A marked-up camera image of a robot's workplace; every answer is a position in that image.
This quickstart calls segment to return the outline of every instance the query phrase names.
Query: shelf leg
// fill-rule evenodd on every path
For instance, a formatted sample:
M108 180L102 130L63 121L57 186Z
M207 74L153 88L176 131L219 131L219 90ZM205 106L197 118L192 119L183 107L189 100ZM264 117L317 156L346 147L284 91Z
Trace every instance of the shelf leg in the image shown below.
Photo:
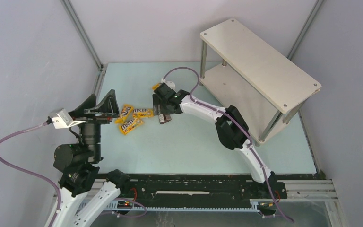
M268 126L265 128L264 132L259 136L259 140L264 142L267 136L269 135L270 131L275 127L276 123L280 120L283 116L282 112L276 111L275 116L273 116L272 120L269 122Z
M201 49L201 69L199 72L199 77L203 79L205 77L205 63L207 62L207 43L202 41Z
M290 120L294 117L294 115L298 112L298 110L302 107L305 100L298 104L295 108L291 109L290 112L286 115L286 117L283 119L283 124L288 124Z

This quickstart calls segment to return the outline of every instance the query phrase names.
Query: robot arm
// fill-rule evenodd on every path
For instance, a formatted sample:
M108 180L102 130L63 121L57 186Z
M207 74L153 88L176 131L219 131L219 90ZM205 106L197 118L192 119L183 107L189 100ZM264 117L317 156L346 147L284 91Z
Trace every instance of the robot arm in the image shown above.
M91 95L79 107L71 112L59 109L49 114L56 129L79 127L79 134L72 132L78 143L62 144L54 153L53 166L61 171L59 181L61 200L60 209L56 210L56 218L51 224L51 217L46 227L88 227L103 209L123 190L127 190L130 178L119 170L108 173L99 193L78 213L77 210L96 179L101 157L101 124L108 124L119 116L115 91L111 90L96 105L96 96Z
M92 200L77 214L76 212L88 192L72 196L73 193L69 189L61 188L60 210L57 211L57 217L52 227L89 227L130 182L130 178L119 170L109 172L107 180Z
M169 114L192 114L210 123L215 123L218 137L222 145L230 150L237 150L247 163L254 181L264 184L265 177L272 176L270 169L259 157L254 145L233 122L230 122L224 113L231 116L240 126L248 131L248 126L236 107L228 108L215 106L201 101L188 92L180 90L175 92L168 86L168 82L162 83L154 90L161 100L161 105Z
M198 100L195 97L193 97L193 99L196 100L196 102L192 101L189 96L185 96L182 99L182 101L180 103L180 108L183 111L183 113L192 114L192 115L195 115L210 123L216 124L218 122L218 119L223 117L223 114L220 113L219 111L227 112L227 109L224 107L215 106L215 105L206 103L204 101ZM211 106L214 109L217 109L217 111L209 109L203 105L199 105L197 103L197 101L199 103L204 103L205 105ZM221 126L217 127L217 130L219 132L219 130L222 130L222 127ZM246 138L246 140L242 144L242 148L235 148L234 150L239 151L239 153L242 155L244 161L247 163L247 165L250 169L253 180L256 182L259 182L259 183L264 183L265 176L262 171L262 165L258 162L257 158L253 154L253 152L255 152L257 154L257 151L255 150L254 146L251 144L250 140ZM259 157L258 154L257 154L257 156L260 159L261 163L263 164L264 162L262 161L262 159ZM265 164L263 164L263 165L264 165L267 176L268 177L271 176L270 169Z

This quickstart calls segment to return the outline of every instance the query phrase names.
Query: metal frame rod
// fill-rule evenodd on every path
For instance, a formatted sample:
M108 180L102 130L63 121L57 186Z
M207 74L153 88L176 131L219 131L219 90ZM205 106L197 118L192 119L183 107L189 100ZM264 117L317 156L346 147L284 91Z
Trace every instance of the metal frame rod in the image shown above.
M81 39L83 40L84 44L86 45L87 49L89 50L91 56L93 57L97 67L99 70L102 69L102 62L98 57L98 54L96 53L90 39L87 36L87 33L83 27L83 25L80 22L80 19L77 16L76 11L74 10L70 0L60 0L67 11L70 19L73 21L74 26L76 27L76 30L78 34L81 36Z
M317 0L317 2L315 3L314 7L311 10L310 15L308 16L307 20L304 23L304 26L302 27L297 39L295 40L289 54L287 55L287 58L289 60L292 60L298 47L300 46L301 42L303 41L303 38L305 37L305 35L308 32L308 29L310 28L311 24L313 23L316 15L319 12L319 9L321 8L322 4L325 2L325 0Z
M305 100L290 110L290 112L283 119L283 124L288 124L290 122L290 120L294 117L294 115L298 112L298 110L303 106L304 102Z
M285 183L287 199L284 199L283 201L324 201L324 202L338 201L335 187L331 180L278 180L278 181ZM103 182L105 182L104 179L96 179L86 199L92 198L97 192L99 192L99 189L101 188ZM261 202L261 201L271 201L271 199L251 199L250 201Z
M259 136L259 140L264 142L267 136L269 135L270 131L275 127L276 123L280 120L283 116L283 113L280 111L276 111L276 114L273 116L272 120L270 120L269 124L265 128L264 132Z
M339 201L326 201L326 210L332 227L347 227L346 218Z
M205 64L207 63L207 43L202 41L201 49L201 69L199 71L199 77L203 79L205 77Z
M317 155L317 153L314 152L314 150L312 149L312 143L310 141L310 137L309 137L309 134L308 134L308 127L305 126L305 120L303 119L303 114L301 113L302 110L301 108L298 110L298 116L300 118L300 122L301 122L301 126L302 126L302 130L304 131L304 135L305 135L305 138L307 139L307 144L308 144L308 147L310 149L310 152L311 152L311 157L312 157L312 160L315 164L315 169L317 170L317 173L320 173L320 166L319 166L319 163L320 163L320 158L319 156Z
M101 93L102 83L104 82L107 68L108 64L105 64L102 69L98 71L98 75L96 76L92 94L95 94L97 98L99 98L99 94Z

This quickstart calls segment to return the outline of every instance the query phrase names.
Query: white enclosure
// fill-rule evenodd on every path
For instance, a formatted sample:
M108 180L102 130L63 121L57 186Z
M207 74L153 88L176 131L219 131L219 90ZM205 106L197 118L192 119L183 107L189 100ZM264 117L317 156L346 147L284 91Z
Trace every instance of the white enclosure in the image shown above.
M326 192L315 193L339 197L339 201L336 196L325 203L330 225L363 226L363 1L326 0L319 8L320 2L0 0L0 139L46 121L54 109L72 110L101 90L100 98L115 88L120 107L127 102L148 107L152 103L150 87L164 72L183 65L199 69L200 33L235 18L322 84L319 94L302 106L302 119L296 115L289 125L282 125L281 133L258 147L260 156L277 174L311 175L323 170L333 182L325 181L320 190ZM221 56L211 48L207 61L212 61L208 69L222 67ZM224 69L237 74L230 67ZM195 84L193 74L177 72L173 76L179 89ZM235 86L246 80L237 80ZM133 83L137 90L124 88L123 83ZM219 94L213 96L204 87L195 95L216 105L222 102ZM244 162L219 147L216 132L206 124L180 115L172 125L159 126L156 121L147 120L145 129L127 137L113 124L104 126L101 169L246 173ZM182 138L162 143L167 147L176 144L174 153L156 149L158 136L153 131L161 138L172 133ZM57 182L61 173L52 166L53 152L58 145L74 141L67 130L46 127L4 142L0 154ZM309 191L306 185L298 186ZM290 192L289 199L305 198L299 190ZM43 226L53 195L48 183L0 162L0 226Z

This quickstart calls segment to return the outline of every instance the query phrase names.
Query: light blue table surface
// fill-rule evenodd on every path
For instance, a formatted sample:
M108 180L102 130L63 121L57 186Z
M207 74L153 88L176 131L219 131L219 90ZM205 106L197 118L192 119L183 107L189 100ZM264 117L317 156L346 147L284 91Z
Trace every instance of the light blue table surface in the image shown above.
M207 62L207 69L218 62ZM115 89L123 104L152 108L152 86L171 69L179 66L199 71L199 62L111 63L108 65L99 100ZM174 71L168 78L176 90L190 91L196 76L189 70ZM204 87L194 96L214 105L220 103ZM224 148L215 124L189 114L172 115L159 124L158 117L143 119L144 124L126 136L117 124L101 126L100 172L120 169L126 173L155 174L246 174L249 170L237 151ZM257 148L264 162L277 174L316 172L304 131L296 115L283 131Z

